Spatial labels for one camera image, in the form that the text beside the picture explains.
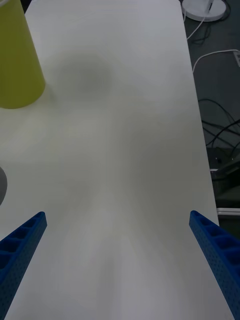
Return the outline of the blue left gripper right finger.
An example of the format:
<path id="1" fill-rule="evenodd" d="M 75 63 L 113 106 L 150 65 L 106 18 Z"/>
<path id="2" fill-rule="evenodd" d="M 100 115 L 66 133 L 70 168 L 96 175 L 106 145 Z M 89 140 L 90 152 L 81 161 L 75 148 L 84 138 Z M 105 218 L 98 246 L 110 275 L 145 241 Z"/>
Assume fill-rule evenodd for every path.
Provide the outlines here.
<path id="1" fill-rule="evenodd" d="M 240 319 L 240 241 L 193 210 L 189 226 L 235 320 Z"/>

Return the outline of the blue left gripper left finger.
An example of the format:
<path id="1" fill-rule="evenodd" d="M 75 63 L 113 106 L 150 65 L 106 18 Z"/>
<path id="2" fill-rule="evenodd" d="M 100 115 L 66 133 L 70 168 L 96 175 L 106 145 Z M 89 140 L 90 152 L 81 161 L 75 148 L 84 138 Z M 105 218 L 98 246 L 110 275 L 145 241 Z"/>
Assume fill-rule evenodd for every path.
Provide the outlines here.
<path id="1" fill-rule="evenodd" d="M 0 241 L 1 320 L 8 313 L 46 228 L 46 214 L 40 211 Z"/>

